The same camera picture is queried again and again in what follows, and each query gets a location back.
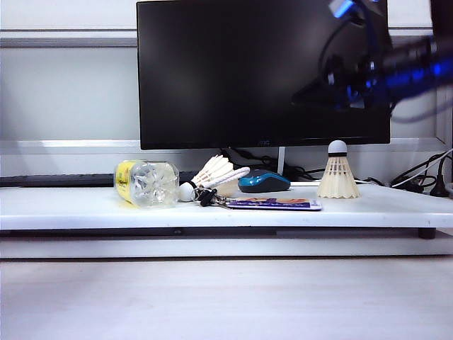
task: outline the computer mouse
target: computer mouse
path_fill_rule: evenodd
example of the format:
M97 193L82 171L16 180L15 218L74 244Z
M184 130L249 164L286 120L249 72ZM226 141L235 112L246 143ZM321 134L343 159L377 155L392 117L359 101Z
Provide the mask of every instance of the computer mouse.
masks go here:
M239 179L238 186L243 193L269 193L288 190L291 182L275 172L254 169Z

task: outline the black monitor screen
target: black monitor screen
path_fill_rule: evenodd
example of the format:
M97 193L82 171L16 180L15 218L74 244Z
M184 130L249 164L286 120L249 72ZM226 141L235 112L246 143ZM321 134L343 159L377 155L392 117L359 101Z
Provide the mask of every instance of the black monitor screen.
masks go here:
M341 24L329 3L137 3L142 149L388 143L385 110L292 100L317 78L321 50ZM371 5L381 11L372 12L378 38L389 45L386 1ZM351 24L328 54L351 66L366 51L366 30Z

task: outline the keyboard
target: keyboard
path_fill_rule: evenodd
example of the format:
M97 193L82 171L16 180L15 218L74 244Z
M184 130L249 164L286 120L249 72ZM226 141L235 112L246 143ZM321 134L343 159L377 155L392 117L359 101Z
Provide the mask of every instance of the keyboard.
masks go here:
M179 183L190 181L197 171L180 171ZM0 187L100 188L113 186L113 174L62 174L0 177Z

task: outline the id card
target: id card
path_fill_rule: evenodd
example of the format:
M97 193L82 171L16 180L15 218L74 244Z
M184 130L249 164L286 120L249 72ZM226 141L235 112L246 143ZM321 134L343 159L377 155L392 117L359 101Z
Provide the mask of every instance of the id card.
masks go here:
M321 203L308 198L236 198L226 204L232 209L321 210Z

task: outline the plastic water bottle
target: plastic water bottle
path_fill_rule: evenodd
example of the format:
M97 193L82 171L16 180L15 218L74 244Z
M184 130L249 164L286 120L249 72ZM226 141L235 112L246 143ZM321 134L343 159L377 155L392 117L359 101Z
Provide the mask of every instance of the plastic water bottle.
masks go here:
M122 161L115 169L115 187L138 207L173 207L178 202L179 171L167 161Z

